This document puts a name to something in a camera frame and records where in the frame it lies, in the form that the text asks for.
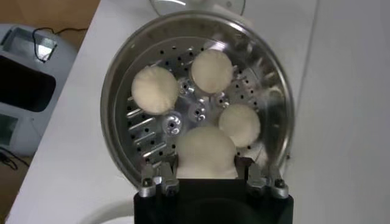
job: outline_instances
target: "black plastic base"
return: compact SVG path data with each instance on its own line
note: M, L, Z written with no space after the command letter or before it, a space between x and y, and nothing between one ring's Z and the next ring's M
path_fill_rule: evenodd
M292 224L294 200L246 193L245 180L181 179L175 197L134 196L135 224Z

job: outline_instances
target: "dough ball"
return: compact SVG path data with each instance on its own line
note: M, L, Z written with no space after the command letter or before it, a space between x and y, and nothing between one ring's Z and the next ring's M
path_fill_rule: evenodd
M233 179L236 148L216 127L197 127L177 141L177 178Z
M250 145L260 134L260 120L256 112L246 105L230 105L222 112L218 123L237 147Z
M232 62L221 51L203 51L195 58L191 75L201 90L206 93L218 93L226 89L232 81Z
M135 75L132 96L146 113L163 114L174 108L179 87L175 77L158 66L146 67Z

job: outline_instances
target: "white countertop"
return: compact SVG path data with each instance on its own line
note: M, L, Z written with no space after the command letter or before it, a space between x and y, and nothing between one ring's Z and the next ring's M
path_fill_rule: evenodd
M390 19L381 16L390 5L360 1L320 2L287 176L295 223L389 218ZM296 102L315 8L316 0L247 0L244 12L280 59ZM146 0L101 1L8 224L89 224L131 214L136 190L108 154L100 95L116 51L156 17Z

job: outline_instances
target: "black cable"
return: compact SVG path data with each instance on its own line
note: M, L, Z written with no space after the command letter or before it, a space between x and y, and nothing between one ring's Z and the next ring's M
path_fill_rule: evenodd
M25 160L23 160L23 159L17 157L17 156L16 156L15 154L13 154L11 151L9 151L9 150L7 150L7 149L1 147L1 146L0 146L0 149L3 150L3 151L6 151L8 154L12 155L15 159L19 160L21 163L23 163L23 164L26 165L27 167L30 167L30 165L29 165L27 162L25 162Z
M18 170L18 165L12 161L6 154L0 152L0 162L4 165L9 166L12 170Z
M54 34L56 35L60 35L61 33L65 32L65 31L69 31L69 30L72 30L72 31L76 31L76 32L80 32L80 31L85 31L85 30L88 30L88 28L81 28L81 29L77 29L77 28L65 28L65 29L62 29Z
M35 30L32 31L32 40L34 42L34 54L35 54L35 57L40 60L41 62L43 63L46 63L45 60L41 59L38 57L38 54L37 54L37 39L35 39L35 33L39 30L50 30L53 34L56 34L56 35L60 35L61 33L65 32L65 31L69 31L69 30L72 30L72 31L76 31L76 32L80 32L80 31L85 31L85 30L88 30L88 28L81 28L81 29L77 29L77 28L72 28L72 27L69 27L69 28L64 28L58 32L55 32L53 28L51 27L40 27L40 28L36 28Z

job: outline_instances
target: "white bun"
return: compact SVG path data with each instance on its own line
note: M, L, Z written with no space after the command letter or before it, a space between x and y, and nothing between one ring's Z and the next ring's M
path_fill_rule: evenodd
M197 127L177 141L177 178L232 179L236 148L216 127Z
M232 62L221 51L203 51L192 64L191 76L202 91L210 94L221 92L233 79Z
M158 66L146 67L135 75L132 96L146 113L158 115L174 108L179 87L175 77Z
M260 120L247 105L228 106L219 117L218 125L237 147L250 145L260 134Z

